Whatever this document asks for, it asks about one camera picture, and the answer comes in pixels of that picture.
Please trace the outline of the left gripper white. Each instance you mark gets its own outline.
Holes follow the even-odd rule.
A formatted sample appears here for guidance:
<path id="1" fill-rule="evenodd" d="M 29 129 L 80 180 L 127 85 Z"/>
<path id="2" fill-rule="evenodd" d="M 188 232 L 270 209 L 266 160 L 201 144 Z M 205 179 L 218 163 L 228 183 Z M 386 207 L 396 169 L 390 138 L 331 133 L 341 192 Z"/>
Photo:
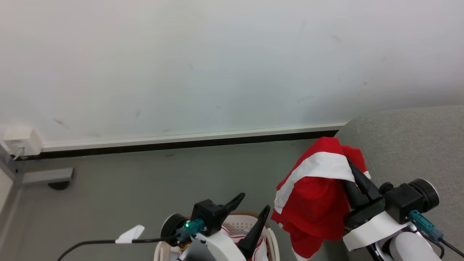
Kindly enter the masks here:
<path id="1" fill-rule="evenodd" d="M 245 198 L 245 193 L 239 193 L 226 204 L 220 204 L 217 217 L 221 219 L 227 216 L 240 205 Z M 230 237 L 226 230 L 219 230 L 218 232 L 205 236 L 202 233 L 196 234 L 196 240 L 199 241 L 198 250 L 196 251 L 196 260 L 199 261 L 245 261 L 252 259 L 254 251 L 263 228 L 270 213 L 270 205 L 266 205 L 264 209 L 257 216 L 257 221 L 237 245 Z"/>

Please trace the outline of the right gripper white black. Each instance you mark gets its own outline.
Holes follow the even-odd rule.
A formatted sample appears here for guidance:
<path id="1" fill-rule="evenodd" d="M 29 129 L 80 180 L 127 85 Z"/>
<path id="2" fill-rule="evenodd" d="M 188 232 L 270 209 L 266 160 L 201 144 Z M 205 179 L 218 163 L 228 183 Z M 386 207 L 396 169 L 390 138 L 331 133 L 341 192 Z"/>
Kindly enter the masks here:
<path id="1" fill-rule="evenodd" d="M 385 199 L 376 185 L 351 161 L 348 165 L 355 179 L 343 181 L 350 212 L 344 217 L 343 243 L 348 251 L 373 245 L 400 232 L 413 231 L 412 224 L 399 224 L 385 211 Z"/>

